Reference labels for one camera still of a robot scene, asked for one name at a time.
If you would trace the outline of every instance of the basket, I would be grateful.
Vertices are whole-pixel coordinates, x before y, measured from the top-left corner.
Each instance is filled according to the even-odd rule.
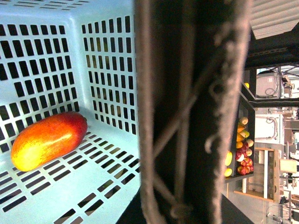
[[[0,223],[115,223],[140,187],[132,1],[0,0]],[[20,172],[25,127],[77,111],[71,153]]]

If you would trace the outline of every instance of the fruit tray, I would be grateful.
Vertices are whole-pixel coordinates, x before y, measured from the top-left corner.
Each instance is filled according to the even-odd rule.
[[[246,130],[250,133],[250,136],[248,137],[249,139],[254,140],[255,138],[255,110],[250,104],[250,102],[247,100],[247,98],[244,96],[244,94],[241,93],[240,95],[240,101],[239,101],[239,110],[237,111],[237,119],[235,123],[235,128],[234,132],[232,133],[232,144],[231,144],[231,152],[233,154],[232,162],[228,166],[228,168],[231,168],[233,170],[231,176],[226,177],[225,183],[228,182],[234,182],[237,180],[241,180],[243,178],[251,177],[253,176],[254,171],[250,172],[249,174],[246,175],[241,175],[237,172],[237,168],[240,166],[240,162],[237,162],[235,159],[235,154],[236,154],[236,133],[237,133],[237,128],[238,128],[238,122],[239,118],[241,117],[247,117],[248,118],[248,124],[246,125]],[[250,147],[252,150],[252,155],[249,156],[249,158],[253,161],[254,159],[254,145]]]

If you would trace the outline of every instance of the yellow fruit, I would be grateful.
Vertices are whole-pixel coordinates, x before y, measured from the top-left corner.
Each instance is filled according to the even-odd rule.
[[[228,177],[228,176],[231,176],[232,173],[233,173],[233,170],[232,170],[231,168],[227,168],[226,171],[225,171],[225,173],[224,173],[224,175],[225,175],[226,177]]]
[[[238,123],[238,130],[237,130],[237,132],[240,133],[244,129],[245,129],[245,126],[243,124]]]
[[[226,165],[226,166],[229,166],[230,163],[232,162],[232,159],[233,159],[233,154],[232,154],[232,152],[228,152],[228,153],[226,154],[225,165]]]
[[[243,142],[237,141],[236,148],[241,148],[243,146]]]
[[[247,125],[247,123],[248,123],[248,118],[246,118],[246,117],[242,117],[242,118],[239,119],[239,121],[240,121],[241,124],[243,124],[243,125]]]
[[[254,144],[253,140],[251,140],[251,139],[247,139],[246,142],[248,143],[249,147],[252,147]]]
[[[248,138],[249,137],[249,132],[246,130],[243,130],[240,132],[240,135],[242,135],[244,138]]]
[[[243,141],[245,138],[240,135],[240,133],[237,133],[237,141]]]

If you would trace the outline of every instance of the basket floor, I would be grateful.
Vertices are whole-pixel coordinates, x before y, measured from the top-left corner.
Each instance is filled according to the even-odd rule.
[[[1,155],[1,220],[116,223],[140,187],[139,159],[128,146],[94,133],[89,129],[76,150],[26,173],[13,166],[10,154]]]

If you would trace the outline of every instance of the red apple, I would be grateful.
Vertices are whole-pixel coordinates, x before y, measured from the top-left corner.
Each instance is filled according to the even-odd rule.
[[[238,162],[242,162],[244,160],[245,156],[243,154],[241,154],[240,158],[237,159]]]
[[[235,159],[238,160],[241,157],[241,155],[242,155],[242,153],[239,150],[237,150],[235,152]]]
[[[240,164],[241,164],[241,166],[243,166],[243,167],[245,167],[245,166],[247,165],[247,163],[246,163],[245,160],[243,160]]]
[[[243,166],[239,166],[237,168],[237,172],[241,175],[245,175],[246,174],[246,169]]]
[[[252,150],[250,148],[248,148],[246,150],[246,156],[251,156],[252,155]]]
[[[239,150],[240,150],[241,153],[245,153],[246,152],[247,148],[246,148],[246,146],[245,146],[244,143],[243,143],[243,146],[241,148],[239,148]]]
[[[244,142],[244,143],[243,143],[243,145],[246,147],[246,149],[248,149],[248,148],[249,148],[249,145],[248,145],[248,143],[247,143],[247,142]]]
[[[247,165],[250,166],[250,167],[253,166],[253,161],[252,161],[252,159],[249,158],[249,161],[247,162]]]
[[[246,173],[247,173],[247,174],[250,173],[250,167],[249,167],[249,166],[245,166],[245,170],[246,170]]]

